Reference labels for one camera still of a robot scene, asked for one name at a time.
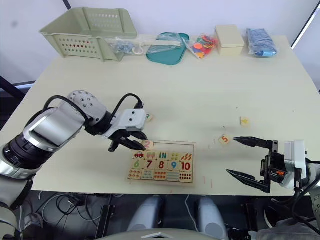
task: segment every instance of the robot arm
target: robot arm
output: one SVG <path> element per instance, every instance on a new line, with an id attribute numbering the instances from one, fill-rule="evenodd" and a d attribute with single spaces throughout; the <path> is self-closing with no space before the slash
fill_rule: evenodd
<path id="1" fill-rule="evenodd" d="M 137 104 L 119 113 L 121 103 L 129 96 L 137 98 Z M 63 101 L 59 107 L 49 108 L 55 99 Z M 2 228 L 13 232 L 17 229 L 11 210 L 22 205 L 31 190 L 33 177 L 82 127 L 93 136 L 110 139 L 109 152 L 114 152 L 119 145 L 144 151 L 141 143 L 128 138 L 148 140 L 142 132 L 146 118 L 142 101 L 131 93 L 120 100 L 112 113 L 95 96 L 83 90 L 74 91 L 67 98 L 51 97 L 43 110 L 29 120 L 23 132 L 0 148 L 0 239 Z"/>
<path id="2" fill-rule="evenodd" d="M 306 158 L 305 144 L 302 140 L 285 143 L 284 155 L 278 153 L 277 140 L 263 140 L 256 137 L 240 136 L 235 141 L 249 147 L 260 147 L 269 150 L 268 155 L 261 161 L 260 175 L 263 180 L 257 181 L 254 176 L 243 172 L 227 169 L 234 178 L 243 184 L 270 193 L 271 181 L 280 186 L 295 191 L 295 202 L 292 205 L 292 217 L 303 222 L 320 234 L 320 231 L 310 226 L 301 217 L 295 214 L 296 203 L 306 194 L 310 193 L 312 208 L 318 227 L 320 228 L 320 164 Z"/>

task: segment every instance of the blue plastic bag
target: blue plastic bag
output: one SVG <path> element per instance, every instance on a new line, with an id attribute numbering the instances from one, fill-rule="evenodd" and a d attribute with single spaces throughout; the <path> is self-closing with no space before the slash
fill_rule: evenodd
<path id="1" fill-rule="evenodd" d="M 272 57 L 277 54 L 274 41 L 263 28 L 247 28 L 246 34 L 249 41 L 249 54 L 257 57 Z"/>

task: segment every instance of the green number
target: green number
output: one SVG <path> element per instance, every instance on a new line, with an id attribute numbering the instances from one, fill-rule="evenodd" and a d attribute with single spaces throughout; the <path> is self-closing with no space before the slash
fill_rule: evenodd
<path id="1" fill-rule="evenodd" d="M 135 168 L 138 168 L 138 167 L 140 166 L 139 160 L 136 161 L 133 166 L 134 166 Z"/>

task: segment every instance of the red car picture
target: red car picture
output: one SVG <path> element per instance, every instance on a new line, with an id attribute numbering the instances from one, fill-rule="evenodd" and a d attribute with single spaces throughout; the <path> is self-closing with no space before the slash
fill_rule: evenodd
<path id="1" fill-rule="evenodd" d="M 137 158 L 143 158 L 145 155 L 141 152 L 141 151 L 138 151 L 134 157 L 137 159 Z"/>

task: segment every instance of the plastic bag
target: plastic bag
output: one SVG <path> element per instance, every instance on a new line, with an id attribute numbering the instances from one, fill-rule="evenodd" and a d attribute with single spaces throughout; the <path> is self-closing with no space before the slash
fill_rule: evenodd
<path id="1" fill-rule="evenodd" d="M 179 34 L 172 32 L 158 36 L 140 35 L 136 39 L 106 38 L 105 41 L 109 43 L 114 53 L 125 53 L 128 55 L 154 54 L 184 46 Z"/>
<path id="2" fill-rule="evenodd" d="M 274 41 L 263 28 L 247 28 L 249 54 L 257 57 L 272 57 L 277 54 Z"/>
<path id="3" fill-rule="evenodd" d="M 212 36 L 201 34 L 196 41 L 186 41 L 183 39 L 186 48 L 195 55 L 198 59 L 203 59 L 206 55 L 211 53 L 217 45 L 217 40 Z"/>

